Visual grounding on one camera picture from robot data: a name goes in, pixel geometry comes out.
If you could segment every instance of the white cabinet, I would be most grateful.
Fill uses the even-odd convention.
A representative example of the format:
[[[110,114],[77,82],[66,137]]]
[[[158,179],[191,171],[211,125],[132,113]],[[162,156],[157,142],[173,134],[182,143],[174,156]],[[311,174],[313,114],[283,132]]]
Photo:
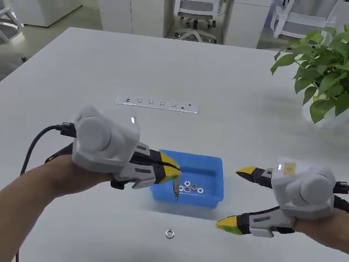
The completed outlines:
[[[130,0],[99,0],[104,31],[132,33]]]
[[[79,0],[11,0],[11,5],[21,23],[50,26],[81,6]]]
[[[164,37],[173,19],[173,0],[99,0],[103,30]]]
[[[225,45],[257,47],[272,1],[258,1],[264,5],[251,3],[256,1],[236,0],[228,3],[223,29]]]

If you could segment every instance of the black cable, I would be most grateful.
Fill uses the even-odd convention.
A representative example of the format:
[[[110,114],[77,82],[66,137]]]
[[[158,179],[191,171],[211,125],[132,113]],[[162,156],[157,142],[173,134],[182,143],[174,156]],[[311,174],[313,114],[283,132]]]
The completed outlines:
[[[46,127],[44,130],[42,130],[33,140],[33,142],[31,143],[29,149],[28,149],[28,152],[27,152],[27,155],[26,155],[26,158],[24,160],[24,163],[23,163],[23,166],[22,166],[22,169],[21,169],[21,173],[20,173],[20,176],[23,175],[25,172],[26,172],[26,169],[27,169],[27,166],[28,166],[28,163],[29,163],[29,160],[31,158],[31,155],[32,155],[32,152],[34,150],[34,147],[35,145],[37,144],[37,142],[39,141],[39,139],[44,135],[46,134],[48,131],[51,131],[51,130],[62,130],[62,125],[60,124],[57,124],[55,126],[49,126],[49,127]],[[18,250],[17,254],[16,254],[16,262],[20,262],[20,251]]]

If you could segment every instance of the blue plastic bin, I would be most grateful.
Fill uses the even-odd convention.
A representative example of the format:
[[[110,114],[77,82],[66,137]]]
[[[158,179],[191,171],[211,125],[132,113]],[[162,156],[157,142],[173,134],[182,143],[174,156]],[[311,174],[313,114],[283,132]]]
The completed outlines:
[[[178,203],[216,208],[224,197],[223,164],[218,157],[187,154],[176,151],[160,150],[172,157],[180,166],[180,184],[189,180],[202,187],[204,192],[179,192]],[[160,201],[176,202],[173,194],[173,181],[151,186],[153,198]]]

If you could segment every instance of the white power strip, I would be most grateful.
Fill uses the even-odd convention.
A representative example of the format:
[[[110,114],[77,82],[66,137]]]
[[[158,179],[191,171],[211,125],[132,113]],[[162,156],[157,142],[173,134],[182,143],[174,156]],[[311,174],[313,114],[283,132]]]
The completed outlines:
[[[192,114],[198,114],[200,111],[200,108],[192,103],[175,102],[172,100],[155,99],[143,96],[120,95],[116,102],[120,105],[133,105],[143,108],[154,108]]]

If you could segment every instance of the potted plant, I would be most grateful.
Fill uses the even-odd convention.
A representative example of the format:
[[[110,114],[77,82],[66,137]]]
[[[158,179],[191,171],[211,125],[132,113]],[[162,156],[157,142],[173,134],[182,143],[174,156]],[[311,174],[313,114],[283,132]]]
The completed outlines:
[[[324,44],[320,31],[312,31],[305,38],[291,42],[280,57],[275,55],[272,74],[278,67],[298,64],[294,90],[304,90],[303,114],[317,126],[335,127],[349,119],[349,24],[344,33],[331,27],[322,29],[332,35]]]

